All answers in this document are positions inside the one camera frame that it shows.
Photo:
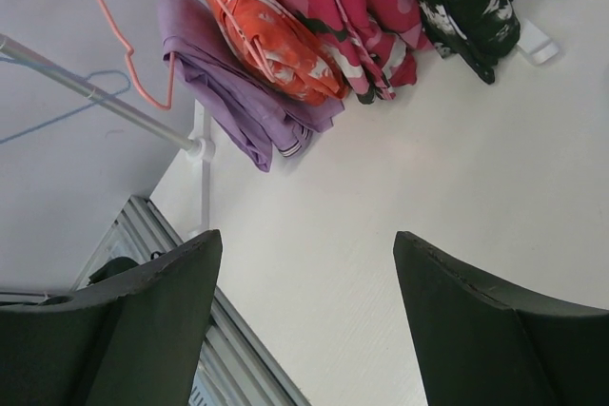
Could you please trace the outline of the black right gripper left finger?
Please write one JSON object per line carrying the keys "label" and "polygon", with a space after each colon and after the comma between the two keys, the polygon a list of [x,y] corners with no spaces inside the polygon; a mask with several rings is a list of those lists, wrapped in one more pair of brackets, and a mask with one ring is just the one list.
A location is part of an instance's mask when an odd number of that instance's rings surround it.
{"label": "black right gripper left finger", "polygon": [[209,230],[39,304],[1,309],[4,405],[186,405],[223,244]]}

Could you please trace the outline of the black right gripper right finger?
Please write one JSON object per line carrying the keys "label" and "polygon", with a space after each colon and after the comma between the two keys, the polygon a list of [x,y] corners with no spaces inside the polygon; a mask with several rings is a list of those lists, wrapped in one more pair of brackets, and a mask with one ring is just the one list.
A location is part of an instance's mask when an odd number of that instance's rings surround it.
{"label": "black right gripper right finger", "polygon": [[428,404],[607,404],[607,310],[523,288],[411,232],[393,255]]}

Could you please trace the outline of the light blue wire hanger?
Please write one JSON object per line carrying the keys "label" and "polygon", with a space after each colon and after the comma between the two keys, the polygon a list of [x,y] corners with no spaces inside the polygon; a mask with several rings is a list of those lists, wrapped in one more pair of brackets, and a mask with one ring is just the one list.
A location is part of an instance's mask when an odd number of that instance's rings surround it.
{"label": "light blue wire hanger", "polygon": [[1,144],[7,145],[55,126],[98,104],[59,86],[42,74],[49,65],[1,59]]}

